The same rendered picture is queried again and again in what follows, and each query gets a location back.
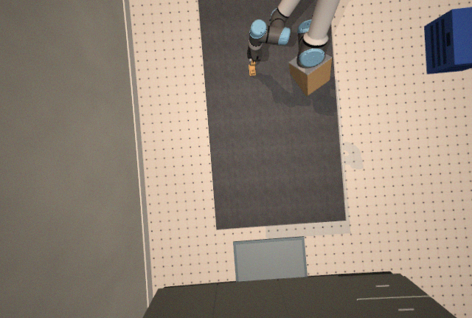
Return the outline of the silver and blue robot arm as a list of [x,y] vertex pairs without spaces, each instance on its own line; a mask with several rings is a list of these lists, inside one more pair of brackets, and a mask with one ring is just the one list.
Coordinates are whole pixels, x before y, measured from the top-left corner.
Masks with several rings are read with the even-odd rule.
[[[282,0],[271,13],[271,25],[263,20],[256,20],[250,29],[249,42],[252,46],[262,43],[286,45],[291,30],[285,22],[301,0]],[[327,32],[335,15],[340,0],[317,0],[312,20],[302,22],[298,26],[299,53],[297,65],[303,69],[319,65],[325,56],[325,46],[328,41]]]

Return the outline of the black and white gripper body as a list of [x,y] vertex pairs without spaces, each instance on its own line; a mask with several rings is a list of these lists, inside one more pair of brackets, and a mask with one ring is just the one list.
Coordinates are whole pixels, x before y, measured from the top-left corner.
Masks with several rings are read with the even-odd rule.
[[252,46],[249,42],[249,47],[248,47],[248,51],[247,51],[248,59],[252,59],[253,62],[260,61],[261,57],[263,55],[262,50],[261,50],[262,45],[263,44],[261,44],[260,46]]

